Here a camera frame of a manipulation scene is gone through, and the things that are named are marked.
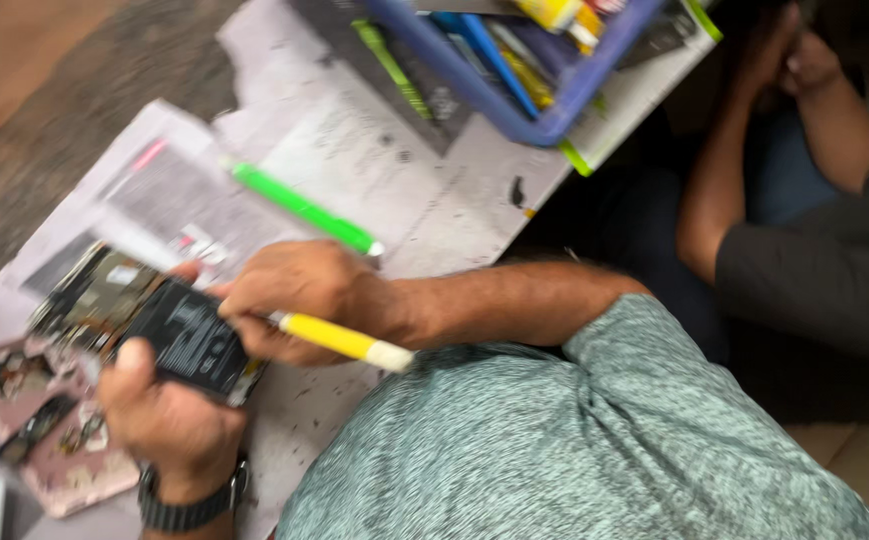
black watch strap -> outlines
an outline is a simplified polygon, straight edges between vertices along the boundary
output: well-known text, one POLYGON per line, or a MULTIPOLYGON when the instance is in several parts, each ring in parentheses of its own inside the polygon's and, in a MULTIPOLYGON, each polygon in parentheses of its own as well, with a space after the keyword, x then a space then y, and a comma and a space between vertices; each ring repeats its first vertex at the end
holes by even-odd
POLYGON ((177 506, 158 500, 158 473, 153 467, 146 467, 141 473, 138 495, 144 527, 164 533, 186 533, 199 529, 237 507, 247 489, 249 477, 247 460, 240 460, 231 479, 212 495, 193 504, 177 506))

blue basket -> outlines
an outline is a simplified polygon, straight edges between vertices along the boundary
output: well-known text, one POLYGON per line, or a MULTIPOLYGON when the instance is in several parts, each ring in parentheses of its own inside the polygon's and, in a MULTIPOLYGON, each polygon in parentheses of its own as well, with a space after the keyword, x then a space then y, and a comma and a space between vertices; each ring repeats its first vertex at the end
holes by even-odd
POLYGON ((597 89, 667 0, 628 0, 624 11, 608 21, 595 54, 581 56, 571 80, 562 83, 554 96, 554 104, 537 118, 527 117, 500 89, 478 75, 441 30, 426 17, 418 17, 409 2, 363 1, 374 19, 407 43, 509 139, 535 146, 554 146, 564 139, 574 119, 594 99, 597 89))

gray t-shirt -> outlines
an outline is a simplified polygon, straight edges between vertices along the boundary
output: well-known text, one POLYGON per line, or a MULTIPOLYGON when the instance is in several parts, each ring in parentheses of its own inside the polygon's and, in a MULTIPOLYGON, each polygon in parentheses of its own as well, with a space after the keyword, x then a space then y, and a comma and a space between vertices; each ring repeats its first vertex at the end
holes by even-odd
POLYGON ((564 351, 423 353, 311 465, 278 540, 869 538, 859 497, 654 298, 564 351))

dark shirt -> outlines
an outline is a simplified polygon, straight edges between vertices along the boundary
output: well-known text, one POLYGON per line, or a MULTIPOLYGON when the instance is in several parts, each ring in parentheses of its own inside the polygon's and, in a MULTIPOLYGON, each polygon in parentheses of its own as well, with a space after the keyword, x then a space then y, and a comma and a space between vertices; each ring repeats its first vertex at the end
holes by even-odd
POLYGON ((731 316, 869 359, 869 177, 783 227, 738 225, 717 253, 731 316))

jeans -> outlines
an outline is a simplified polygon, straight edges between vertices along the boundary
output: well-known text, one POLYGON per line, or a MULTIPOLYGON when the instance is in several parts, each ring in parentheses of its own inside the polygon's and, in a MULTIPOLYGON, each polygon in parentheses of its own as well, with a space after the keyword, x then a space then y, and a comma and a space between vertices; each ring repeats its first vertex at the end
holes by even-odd
MULTIPOLYGON (((814 166, 793 111, 752 128, 744 161, 750 222, 784 224, 838 196, 814 166)), ((675 252, 682 187, 680 178, 660 168, 625 167, 576 178, 532 220, 525 241, 553 241, 637 279, 677 318, 709 362, 726 364, 727 329, 715 292, 675 252)))

